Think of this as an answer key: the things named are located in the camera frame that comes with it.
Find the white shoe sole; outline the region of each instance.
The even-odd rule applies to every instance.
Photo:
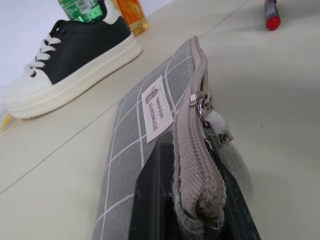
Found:
[[[142,52],[131,34],[120,44],[98,56],[60,82],[23,99],[18,108],[7,105],[13,117],[29,119],[52,112],[74,100],[106,76],[128,64]]]

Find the sneaker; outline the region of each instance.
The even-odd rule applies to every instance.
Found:
[[[69,103],[142,52],[110,0],[96,22],[59,20],[34,61],[5,93],[7,110],[21,119],[49,113]]]

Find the red cap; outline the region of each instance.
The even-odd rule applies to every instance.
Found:
[[[281,23],[280,17],[273,16],[266,22],[266,28],[273,31],[276,30]]]

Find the white wall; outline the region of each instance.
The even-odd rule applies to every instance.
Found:
[[[140,0],[146,16],[172,0]],[[58,0],[2,0],[0,8],[0,86],[16,79],[37,54],[42,39],[59,19]]]

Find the gray plaid pencil case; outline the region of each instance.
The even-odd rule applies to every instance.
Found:
[[[118,105],[93,240],[127,240],[136,180],[157,139],[174,136],[172,194],[183,238],[215,239],[224,224],[226,187],[206,147],[231,156],[228,125],[211,106],[207,58],[196,36],[147,75]]]

